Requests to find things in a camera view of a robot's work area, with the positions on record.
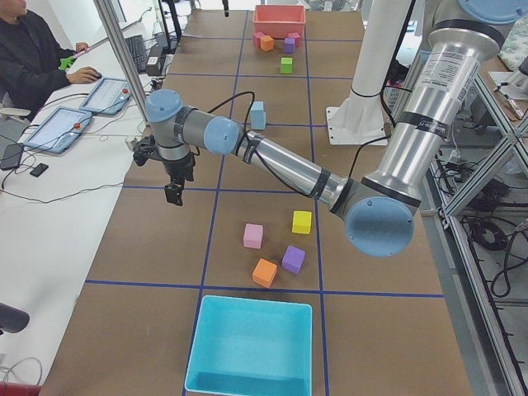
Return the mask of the person's hand on mouse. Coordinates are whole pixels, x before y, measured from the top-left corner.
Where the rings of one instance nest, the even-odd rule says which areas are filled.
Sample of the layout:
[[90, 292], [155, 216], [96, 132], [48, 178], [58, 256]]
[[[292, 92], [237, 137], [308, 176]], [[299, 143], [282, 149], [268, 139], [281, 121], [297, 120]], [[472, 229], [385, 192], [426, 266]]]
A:
[[92, 67], [83, 67], [73, 73], [68, 73], [66, 77], [71, 84], [85, 84], [95, 82], [101, 78], [101, 74]]

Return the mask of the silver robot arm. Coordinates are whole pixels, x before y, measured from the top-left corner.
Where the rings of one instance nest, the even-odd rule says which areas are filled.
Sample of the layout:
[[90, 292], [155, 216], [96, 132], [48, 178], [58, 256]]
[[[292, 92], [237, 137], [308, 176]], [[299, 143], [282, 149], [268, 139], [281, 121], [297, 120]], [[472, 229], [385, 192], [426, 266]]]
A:
[[257, 202], [312, 214], [325, 246], [391, 257], [417, 226], [420, 187], [478, 71], [494, 60], [524, 1], [426, 1], [423, 33], [399, 108], [382, 107], [409, 5], [379, 2], [375, 38], [357, 12], [305, 13], [290, 75], [282, 48], [252, 45], [252, 12], [197, 11], [167, 82], [145, 102], [149, 127], [127, 181], [160, 190], [159, 201], [218, 201], [213, 235]]

